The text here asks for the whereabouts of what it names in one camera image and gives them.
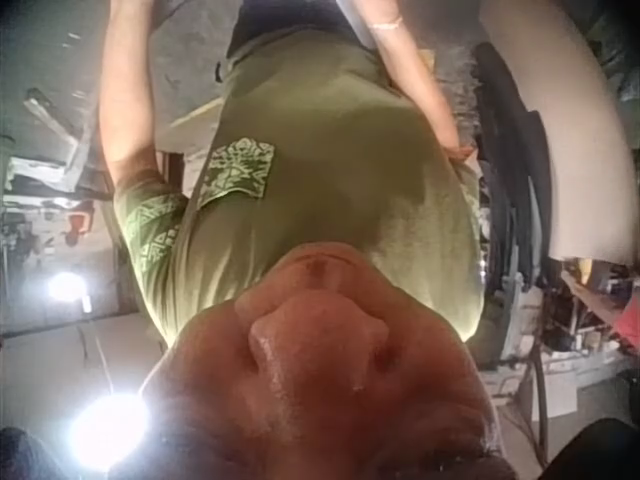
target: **bracelet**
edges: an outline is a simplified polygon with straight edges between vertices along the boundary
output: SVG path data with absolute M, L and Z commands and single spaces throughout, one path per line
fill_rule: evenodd
M 371 24 L 369 26 L 369 28 L 371 28 L 372 30 L 395 30 L 400 25 L 402 25 L 403 21 L 404 21 L 404 19 L 402 18 L 402 15 L 398 15 L 398 18 L 396 18 L 393 22 L 390 22 L 390 23 L 373 23 L 373 24 Z

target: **nose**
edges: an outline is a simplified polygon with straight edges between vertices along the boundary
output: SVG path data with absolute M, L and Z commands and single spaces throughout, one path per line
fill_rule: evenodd
M 363 389 L 389 329 L 344 296 L 306 290 L 258 319 L 249 336 L 270 389 L 298 397 L 324 388 Z

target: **white wall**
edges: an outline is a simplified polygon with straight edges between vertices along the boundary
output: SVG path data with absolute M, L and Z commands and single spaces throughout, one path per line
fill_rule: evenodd
M 75 473 L 66 443 L 70 424 L 109 392 L 96 333 L 115 391 L 135 392 L 161 357 L 159 336 L 141 315 L 9 339 L 0 352 L 0 425 L 40 438 L 70 474 Z

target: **green t-shirt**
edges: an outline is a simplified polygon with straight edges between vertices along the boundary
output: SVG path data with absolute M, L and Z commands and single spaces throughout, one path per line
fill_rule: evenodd
M 469 201 L 378 58 L 300 31 L 234 66 L 191 199 L 159 175 L 131 178 L 116 211 L 148 310 L 169 344 L 201 310 L 236 297 L 292 248 L 343 242 L 466 340 L 482 308 Z

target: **bright light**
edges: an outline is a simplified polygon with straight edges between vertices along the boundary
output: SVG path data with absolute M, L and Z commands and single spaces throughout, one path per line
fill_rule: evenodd
M 75 273 L 59 273 L 49 281 L 49 295 L 59 302 L 75 302 L 87 296 L 87 284 Z
M 71 450 L 85 467 L 107 472 L 140 444 L 149 412 L 138 395 L 112 395 L 87 408 L 71 428 Z

